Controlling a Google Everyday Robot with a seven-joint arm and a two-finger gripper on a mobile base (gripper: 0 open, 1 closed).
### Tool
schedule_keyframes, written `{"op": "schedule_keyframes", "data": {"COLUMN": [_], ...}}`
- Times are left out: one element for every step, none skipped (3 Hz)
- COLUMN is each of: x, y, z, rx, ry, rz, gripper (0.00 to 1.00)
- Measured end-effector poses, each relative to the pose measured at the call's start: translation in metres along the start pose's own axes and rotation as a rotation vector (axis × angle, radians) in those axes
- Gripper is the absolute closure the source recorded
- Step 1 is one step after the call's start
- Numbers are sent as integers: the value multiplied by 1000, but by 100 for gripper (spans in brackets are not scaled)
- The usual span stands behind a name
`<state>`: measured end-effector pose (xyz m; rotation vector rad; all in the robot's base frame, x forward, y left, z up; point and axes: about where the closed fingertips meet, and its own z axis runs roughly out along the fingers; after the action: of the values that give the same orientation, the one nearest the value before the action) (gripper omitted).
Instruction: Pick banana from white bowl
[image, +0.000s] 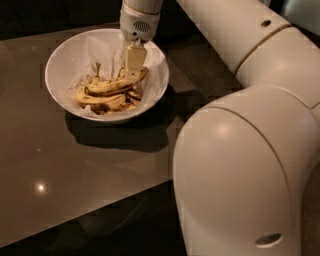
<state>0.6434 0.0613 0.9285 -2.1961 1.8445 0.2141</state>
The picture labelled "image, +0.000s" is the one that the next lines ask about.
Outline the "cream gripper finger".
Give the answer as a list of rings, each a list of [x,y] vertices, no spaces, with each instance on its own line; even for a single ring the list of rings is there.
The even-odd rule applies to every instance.
[[[126,49],[125,73],[129,80],[137,80],[147,56],[147,50],[139,43],[132,43]]]

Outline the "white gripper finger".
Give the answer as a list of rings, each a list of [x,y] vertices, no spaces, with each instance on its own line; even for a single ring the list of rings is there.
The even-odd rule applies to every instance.
[[[121,69],[125,69],[126,67],[126,59],[127,59],[127,48],[130,45],[130,43],[122,39],[121,41]]]

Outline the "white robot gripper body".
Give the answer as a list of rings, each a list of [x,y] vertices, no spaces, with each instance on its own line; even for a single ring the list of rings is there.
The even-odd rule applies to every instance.
[[[123,1],[120,30],[126,41],[151,41],[160,20],[160,1]]]

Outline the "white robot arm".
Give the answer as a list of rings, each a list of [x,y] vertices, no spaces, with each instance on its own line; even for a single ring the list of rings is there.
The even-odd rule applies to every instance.
[[[186,122],[173,183],[188,256],[301,256],[319,162],[319,49],[260,0],[176,0],[242,85]]]

